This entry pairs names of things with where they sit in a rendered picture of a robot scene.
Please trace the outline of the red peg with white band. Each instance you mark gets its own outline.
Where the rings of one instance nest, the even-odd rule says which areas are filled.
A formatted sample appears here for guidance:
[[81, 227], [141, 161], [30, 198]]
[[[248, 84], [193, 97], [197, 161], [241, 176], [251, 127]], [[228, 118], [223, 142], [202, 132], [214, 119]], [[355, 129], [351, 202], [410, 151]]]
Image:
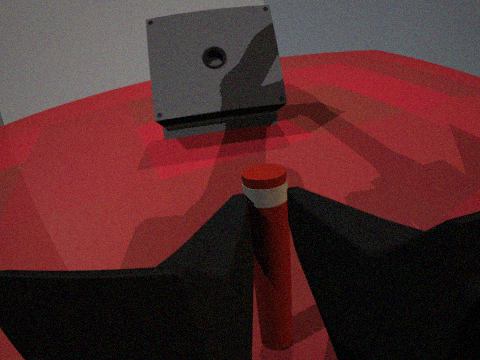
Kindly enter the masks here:
[[255, 257], [261, 343], [283, 349], [292, 341], [291, 241], [287, 168], [257, 164], [241, 172]]

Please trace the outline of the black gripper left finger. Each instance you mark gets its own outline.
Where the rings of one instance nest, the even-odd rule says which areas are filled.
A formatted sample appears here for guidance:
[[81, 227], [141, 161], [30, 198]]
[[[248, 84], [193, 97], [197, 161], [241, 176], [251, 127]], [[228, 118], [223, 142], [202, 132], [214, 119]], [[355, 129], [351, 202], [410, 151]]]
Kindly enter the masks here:
[[157, 267], [0, 271], [0, 329], [24, 360], [252, 360], [253, 296], [241, 193]]

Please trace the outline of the grey flat panel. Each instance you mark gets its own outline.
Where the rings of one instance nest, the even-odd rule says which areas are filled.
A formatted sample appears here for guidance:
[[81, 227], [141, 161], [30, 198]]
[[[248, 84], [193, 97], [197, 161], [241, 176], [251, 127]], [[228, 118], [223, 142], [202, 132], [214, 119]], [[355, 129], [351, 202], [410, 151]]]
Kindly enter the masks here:
[[164, 140], [279, 124], [287, 93], [269, 5], [145, 21], [153, 116]]

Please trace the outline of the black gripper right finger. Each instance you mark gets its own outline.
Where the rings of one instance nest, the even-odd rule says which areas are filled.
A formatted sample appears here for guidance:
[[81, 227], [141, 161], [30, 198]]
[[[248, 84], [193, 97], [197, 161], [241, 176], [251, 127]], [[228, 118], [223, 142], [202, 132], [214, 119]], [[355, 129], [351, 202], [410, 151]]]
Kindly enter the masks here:
[[288, 225], [337, 360], [427, 360], [480, 273], [480, 211], [423, 231], [295, 187]]

